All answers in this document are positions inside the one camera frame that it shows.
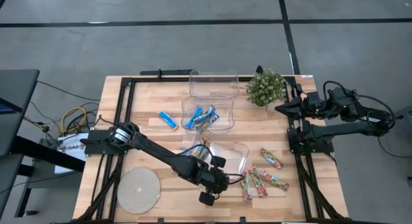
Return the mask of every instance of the woven placemat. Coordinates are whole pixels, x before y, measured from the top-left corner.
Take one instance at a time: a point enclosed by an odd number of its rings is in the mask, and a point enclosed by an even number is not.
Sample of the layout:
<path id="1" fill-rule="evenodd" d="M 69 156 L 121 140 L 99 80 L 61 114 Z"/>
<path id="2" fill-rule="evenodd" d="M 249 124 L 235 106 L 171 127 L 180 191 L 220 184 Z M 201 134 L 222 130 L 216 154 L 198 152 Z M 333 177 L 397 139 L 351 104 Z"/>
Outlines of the woven placemat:
<path id="1" fill-rule="evenodd" d="M 117 200 L 120 206 L 131 214 L 143 214 L 160 197 L 160 180 L 151 169 L 136 168 L 129 171 L 120 181 Z"/>

